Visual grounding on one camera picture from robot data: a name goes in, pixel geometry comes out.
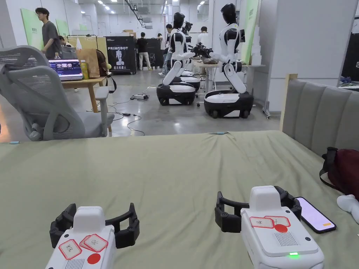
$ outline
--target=red circle sticker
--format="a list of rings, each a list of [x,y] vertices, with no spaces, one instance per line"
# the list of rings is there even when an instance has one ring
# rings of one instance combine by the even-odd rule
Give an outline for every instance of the red circle sticker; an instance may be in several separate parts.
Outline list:
[[[101,259],[101,255],[98,254],[98,253],[94,253],[94,254],[91,254],[88,258],[87,258],[87,262],[89,264],[95,264],[95,263],[98,263]]]
[[[278,231],[278,232],[288,232],[288,228],[285,227],[285,226],[282,225],[282,224],[274,225],[274,228],[275,228],[276,231]]]

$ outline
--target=backpack strap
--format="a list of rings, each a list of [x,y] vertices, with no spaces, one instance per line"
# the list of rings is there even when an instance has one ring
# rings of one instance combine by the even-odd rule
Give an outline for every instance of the backpack strap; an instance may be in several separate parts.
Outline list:
[[[109,93],[114,93],[117,89],[117,84],[116,84],[116,81],[113,79],[113,77],[111,77],[111,75],[107,75],[107,78],[112,78],[112,81],[113,81],[113,86],[114,86],[114,90],[113,91],[109,91]]]
[[[338,187],[336,187],[335,185],[331,184],[330,182],[327,182],[324,179],[322,179],[322,175],[324,175],[325,173],[328,173],[329,170],[334,167],[334,160],[335,160],[337,151],[338,151],[337,148],[329,147],[329,148],[327,148],[327,153],[322,155],[322,158],[324,159],[324,164],[323,164],[322,170],[319,172],[319,177],[320,177],[320,180],[325,185],[341,192],[342,190],[340,190]]]

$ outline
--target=black display board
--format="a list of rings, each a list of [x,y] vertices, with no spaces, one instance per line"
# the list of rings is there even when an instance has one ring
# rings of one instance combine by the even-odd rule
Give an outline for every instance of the black display board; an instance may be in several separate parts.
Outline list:
[[[147,39],[147,52],[150,59],[151,67],[163,66],[163,52],[161,50],[161,43],[157,38]],[[143,66],[147,67],[145,58],[143,58]]]
[[[116,73],[137,72],[136,43],[134,37],[106,37],[108,63],[110,71]]]

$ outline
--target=laptop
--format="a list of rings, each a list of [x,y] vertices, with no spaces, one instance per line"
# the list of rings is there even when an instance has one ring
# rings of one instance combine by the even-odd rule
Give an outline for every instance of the laptop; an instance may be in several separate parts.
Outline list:
[[[79,60],[49,60],[50,67],[54,69],[61,81],[82,80],[82,70]]]

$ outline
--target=phone screen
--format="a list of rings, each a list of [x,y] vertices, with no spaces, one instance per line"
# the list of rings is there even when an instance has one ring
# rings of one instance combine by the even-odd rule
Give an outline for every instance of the phone screen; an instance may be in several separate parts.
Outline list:
[[[297,197],[302,207],[302,217],[318,231],[335,228],[334,223],[327,219],[320,211],[313,207],[307,200]]]

